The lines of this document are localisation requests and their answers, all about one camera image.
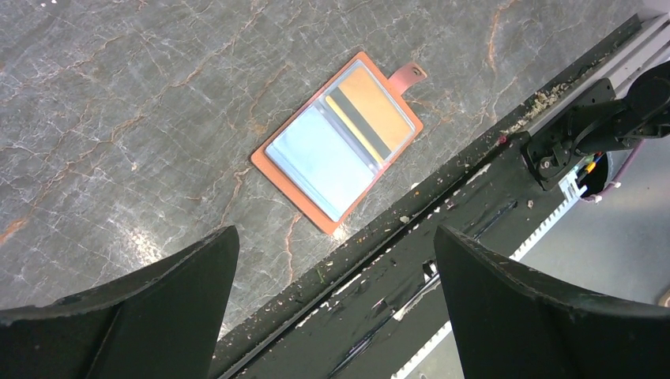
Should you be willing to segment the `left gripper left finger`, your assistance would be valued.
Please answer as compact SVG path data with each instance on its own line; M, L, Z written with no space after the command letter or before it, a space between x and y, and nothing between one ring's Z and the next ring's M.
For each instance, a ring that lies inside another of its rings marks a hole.
M238 257L225 227L48 306L3 310L2 377L207 377Z

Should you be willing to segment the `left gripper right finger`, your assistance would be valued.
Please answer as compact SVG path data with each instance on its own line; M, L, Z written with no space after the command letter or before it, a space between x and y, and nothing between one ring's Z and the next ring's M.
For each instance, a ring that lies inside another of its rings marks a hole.
M668 308L558 280L451 227L434 249L465 377L668 377Z

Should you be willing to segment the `brown leather card holder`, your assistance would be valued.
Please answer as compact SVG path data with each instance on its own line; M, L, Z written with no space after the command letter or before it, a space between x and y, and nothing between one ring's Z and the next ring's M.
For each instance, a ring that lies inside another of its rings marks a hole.
M385 167L372 163L322 102L324 91L357 61L369 68L417 125L414 138ZM318 229L331 235L422 131L423 123L402 96L426 78L414 62L385 77L361 51L264 141L250 160Z

